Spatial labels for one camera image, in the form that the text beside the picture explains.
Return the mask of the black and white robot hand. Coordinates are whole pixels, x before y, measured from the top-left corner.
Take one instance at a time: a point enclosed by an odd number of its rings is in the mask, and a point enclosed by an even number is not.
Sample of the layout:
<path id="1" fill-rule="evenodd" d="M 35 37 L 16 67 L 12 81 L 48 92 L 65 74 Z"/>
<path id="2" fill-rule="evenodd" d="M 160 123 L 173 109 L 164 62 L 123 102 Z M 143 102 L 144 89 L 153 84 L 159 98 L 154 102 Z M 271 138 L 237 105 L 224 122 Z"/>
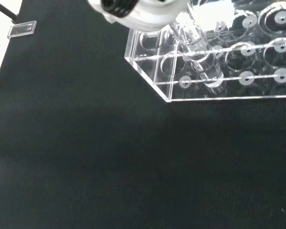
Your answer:
<path id="1" fill-rule="evenodd" d="M 199 21 L 234 14 L 230 0 L 193 6 L 190 0 L 89 0 L 88 4 L 109 23 L 118 23 L 136 31 L 158 31 L 172 23 L 180 13 L 189 13 Z"/>

